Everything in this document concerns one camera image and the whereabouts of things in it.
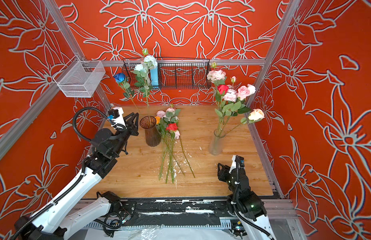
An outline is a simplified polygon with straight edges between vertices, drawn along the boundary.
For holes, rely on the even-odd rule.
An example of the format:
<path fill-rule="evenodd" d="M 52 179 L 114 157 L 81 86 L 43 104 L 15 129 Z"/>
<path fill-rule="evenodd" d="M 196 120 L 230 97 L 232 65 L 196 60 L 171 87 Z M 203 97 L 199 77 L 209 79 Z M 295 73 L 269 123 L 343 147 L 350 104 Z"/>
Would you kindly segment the clear ribbed glass vase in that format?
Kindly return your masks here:
<path fill-rule="evenodd" d="M 224 131 L 220 131 L 216 129 L 213 133 L 212 140 L 209 145 L 209 153 L 218 156 L 223 151 L 224 139 L 226 133 Z"/>

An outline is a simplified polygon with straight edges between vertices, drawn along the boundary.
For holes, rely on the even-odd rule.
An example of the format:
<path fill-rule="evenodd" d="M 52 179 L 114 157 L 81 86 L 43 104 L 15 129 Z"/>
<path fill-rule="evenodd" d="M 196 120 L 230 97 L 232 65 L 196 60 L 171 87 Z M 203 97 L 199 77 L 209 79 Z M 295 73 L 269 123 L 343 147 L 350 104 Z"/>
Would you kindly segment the red rose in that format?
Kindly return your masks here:
<path fill-rule="evenodd" d="M 175 172 L 174 172 L 174 165 L 173 165 L 173 146 L 176 140 L 177 130 L 178 130 L 178 126 L 176 123 L 169 124 L 166 127 L 166 144 L 167 144 L 167 150 L 169 154 L 166 181 L 168 180 L 168 178 L 170 178 L 171 183 L 174 183 L 175 181 Z"/>

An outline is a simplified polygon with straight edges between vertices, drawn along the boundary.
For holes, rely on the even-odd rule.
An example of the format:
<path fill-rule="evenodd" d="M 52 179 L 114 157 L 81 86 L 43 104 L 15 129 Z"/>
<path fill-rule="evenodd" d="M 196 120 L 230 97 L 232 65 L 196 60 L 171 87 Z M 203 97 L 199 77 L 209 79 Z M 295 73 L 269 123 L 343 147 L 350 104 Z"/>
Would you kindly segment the blue rose stem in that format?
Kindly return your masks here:
<path fill-rule="evenodd" d="M 138 113 L 141 114 L 141 111 L 138 109 L 137 105 L 134 102 L 135 91 L 130 86 L 129 78 L 123 73 L 118 73 L 114 75 L 113 78 L 117 85 L 123 89 L 124 97 L 129 99 L 137 109 Z"/>

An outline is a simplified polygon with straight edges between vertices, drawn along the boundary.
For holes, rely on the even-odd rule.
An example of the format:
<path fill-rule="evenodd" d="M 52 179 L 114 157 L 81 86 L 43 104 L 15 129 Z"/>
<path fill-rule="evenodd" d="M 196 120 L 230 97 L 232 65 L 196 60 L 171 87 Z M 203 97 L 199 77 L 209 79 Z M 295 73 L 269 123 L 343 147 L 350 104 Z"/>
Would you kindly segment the pale blue peony stem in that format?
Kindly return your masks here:
<path fill-rule="evenodd" d="M 151 95 L 151 90 L 153 86 L 151 84 L 151 70 L 156 70 L 158 67 L 157 60 L 154 56 L 149 54 L 147 48 L 142 49 L 142 58 L 137 64 L 132 73 L 135 74 L 136 83 L 138 91 L 142 94 L 142 97 L 145 99 L 147 106 L 147 115 L 150 116 L 149 112 L 149 97 Z"/>

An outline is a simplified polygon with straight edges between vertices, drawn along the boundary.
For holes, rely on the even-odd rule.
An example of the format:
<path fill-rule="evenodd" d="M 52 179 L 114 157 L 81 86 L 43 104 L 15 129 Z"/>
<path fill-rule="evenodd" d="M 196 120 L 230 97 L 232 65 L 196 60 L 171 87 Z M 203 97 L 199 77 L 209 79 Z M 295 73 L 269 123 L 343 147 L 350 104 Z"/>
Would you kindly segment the peach rose stem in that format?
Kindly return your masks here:
<path fill-rule="evenodd" d="M 248 117 L 242 118 L 240 120 L 240 123 L 234 128 L 232 128 L 231 130 L 229 130 L 227 133 L 232 132 L 233 130 L 235 130 L 241 125 L 253 124 L 253 123 L 261 121 L 264 118 L 265 118 L 265 114 L 261 109 L 254 109 L 251 113 L 249 113 Z"/>

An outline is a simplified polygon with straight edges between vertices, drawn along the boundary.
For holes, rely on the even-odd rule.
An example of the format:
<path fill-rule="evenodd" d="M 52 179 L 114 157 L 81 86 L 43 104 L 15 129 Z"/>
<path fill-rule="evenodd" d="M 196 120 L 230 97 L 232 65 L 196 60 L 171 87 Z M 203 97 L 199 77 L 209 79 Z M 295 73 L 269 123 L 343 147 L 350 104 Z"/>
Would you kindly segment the white rose stem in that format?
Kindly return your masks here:
<path fill-rule="evenodd" d="M 253 85 L 241 86 L 235 95 L 234 102 L 236 105 L 239 105 L 238 109 L 233 111 L 233 116 L 236 117 L 241 114 L 245 114 L 251 111 L 251 108 L 247 106 L 249 97 L 254 95 L 256 88 Z"/>

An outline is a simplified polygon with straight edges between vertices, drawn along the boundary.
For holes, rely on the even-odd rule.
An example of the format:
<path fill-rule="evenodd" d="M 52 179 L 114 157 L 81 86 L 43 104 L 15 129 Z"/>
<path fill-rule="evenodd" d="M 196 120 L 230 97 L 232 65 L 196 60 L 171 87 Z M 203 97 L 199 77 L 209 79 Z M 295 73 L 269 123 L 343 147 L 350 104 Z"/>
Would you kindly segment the pink rose stem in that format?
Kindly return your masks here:
<path fill-rule="evenodd" d="M 241 86 L 238 90 L 228 85 L 219 85 L 215 89 L 215 113 L 218 116 L 217 136 L 224 135 L 224 129 L 228 121 L 244 113 L 248 113 L 250 108 L 245 104 L 251 92 L 246 86 Z"/>

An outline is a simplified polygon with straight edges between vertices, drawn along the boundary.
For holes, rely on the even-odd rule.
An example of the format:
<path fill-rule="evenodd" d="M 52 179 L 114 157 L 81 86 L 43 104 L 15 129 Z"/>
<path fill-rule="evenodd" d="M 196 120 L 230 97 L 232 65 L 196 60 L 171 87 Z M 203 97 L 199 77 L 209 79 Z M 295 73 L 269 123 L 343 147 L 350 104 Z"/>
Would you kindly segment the red rose stem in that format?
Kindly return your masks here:
<path fill-rule="evenodd" d="M 217 105 L 217 110 L 220 112 L 218 115 L 218 130 L 222 130 L 224 124 L 224 117 L 225 113 L 223 111 L 223 107 L 225 106 L 225 101 L 223 97 L 225 96 L 226 92 L 228 91 L 229 87 L 225 84 L 223 85 L 216 85 L 215 86 L 215 103 Z"/>

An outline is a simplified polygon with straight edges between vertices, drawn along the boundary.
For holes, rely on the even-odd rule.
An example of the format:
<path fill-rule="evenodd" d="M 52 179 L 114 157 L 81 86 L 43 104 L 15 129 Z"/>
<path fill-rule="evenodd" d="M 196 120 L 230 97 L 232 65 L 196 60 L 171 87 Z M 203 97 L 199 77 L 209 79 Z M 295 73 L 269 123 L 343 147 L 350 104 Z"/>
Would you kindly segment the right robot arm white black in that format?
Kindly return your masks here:
<path fill-rule="evenodd" d="M 250 240 L 275 240 L 264 202 L 251 190 L 245 169 L 236 162 L 230 167 L 218 164 L 217 177 L 232 192 L 227 199 L 228 212 L 239 221 L 233 232 Z"/>

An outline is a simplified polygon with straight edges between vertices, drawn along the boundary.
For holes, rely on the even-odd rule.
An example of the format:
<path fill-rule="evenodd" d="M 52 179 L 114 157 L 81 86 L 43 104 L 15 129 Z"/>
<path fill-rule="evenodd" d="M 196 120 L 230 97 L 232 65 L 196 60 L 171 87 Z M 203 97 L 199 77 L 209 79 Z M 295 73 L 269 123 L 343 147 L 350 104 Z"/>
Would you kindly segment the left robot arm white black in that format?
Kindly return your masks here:
<path fill-rule="evenodd" d="M 96 111 L 115 129 L 103 128 L 90 139 L 77 128 L 77 118 L 85 111 Z M 123 207 L 121 199 L 113 192 L 97 193 L 97 199 L 81 210 L 71 213 L 73 207 L 95 185 L 100 183 L 117 163 L 120 153 L 126 153 L 128 139 L 138 136 L 138 113 L 123 115 L 121 107 L 106 114 L 95 107 L 85 107 L 76 112 L 72 127 L 76 134 L 91 144 L 91 153 L 81 162 L 76 176 L 43 208 L 30 217 L 21 217 L 15 223 L 13 240 L 68 240 L 92 222 L 102 226 L 104 233 L 113 237 L 132 216 L 133 211 Z"/>

